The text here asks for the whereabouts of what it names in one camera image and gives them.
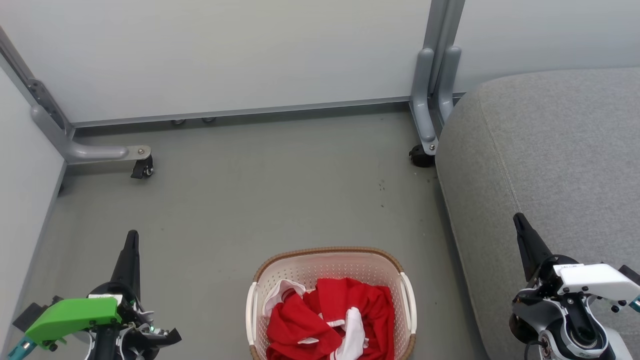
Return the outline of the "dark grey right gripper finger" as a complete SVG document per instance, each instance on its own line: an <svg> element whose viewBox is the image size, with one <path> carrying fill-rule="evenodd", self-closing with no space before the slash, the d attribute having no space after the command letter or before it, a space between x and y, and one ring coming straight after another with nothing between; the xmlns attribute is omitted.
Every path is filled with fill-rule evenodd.
<svg viewBox="0 0 640 360"><path fill-rule="evenodd" d="M529 283L533 280L548 281L553 268L553 253L525 214L517 212L513 223L525 280Z"/></svg>

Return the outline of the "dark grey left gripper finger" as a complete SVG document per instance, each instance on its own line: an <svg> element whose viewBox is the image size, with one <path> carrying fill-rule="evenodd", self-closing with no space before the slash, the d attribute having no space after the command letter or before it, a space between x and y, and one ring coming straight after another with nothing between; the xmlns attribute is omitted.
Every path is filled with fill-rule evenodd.
<svg viewBox="0 0 640 360"><path fill-rule="evenodd" d="M128 301L139 300L141 296L139 244L138 231L128 231L110 278L112 288Z"/></svg>

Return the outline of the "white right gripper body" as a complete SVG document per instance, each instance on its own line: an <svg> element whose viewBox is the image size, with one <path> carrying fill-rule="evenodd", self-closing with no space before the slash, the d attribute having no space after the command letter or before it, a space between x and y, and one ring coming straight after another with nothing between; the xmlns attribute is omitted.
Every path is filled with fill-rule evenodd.
<svg viewBox="0 0 640 360"><path fill-rule="evenodd" d="M614 303L635 301L639 284L629 275L605 263L578 263L568 256L549 256L537 265L527 287L515 296L517 303L543 300L562 303L566 297L595 296Z"/></svg>

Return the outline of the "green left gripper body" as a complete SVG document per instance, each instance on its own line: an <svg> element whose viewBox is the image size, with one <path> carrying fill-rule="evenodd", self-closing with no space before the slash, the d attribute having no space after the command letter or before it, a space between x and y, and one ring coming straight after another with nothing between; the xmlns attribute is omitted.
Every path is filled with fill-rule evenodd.
<svg viewBox="0 0 640 360"><path fill-rule="evenodd" d="M46 307L23 331L39 346L99 326L153 325L153 312L142 307L133 287L119 281L99 285L84 298L58 300Z"/></svg>

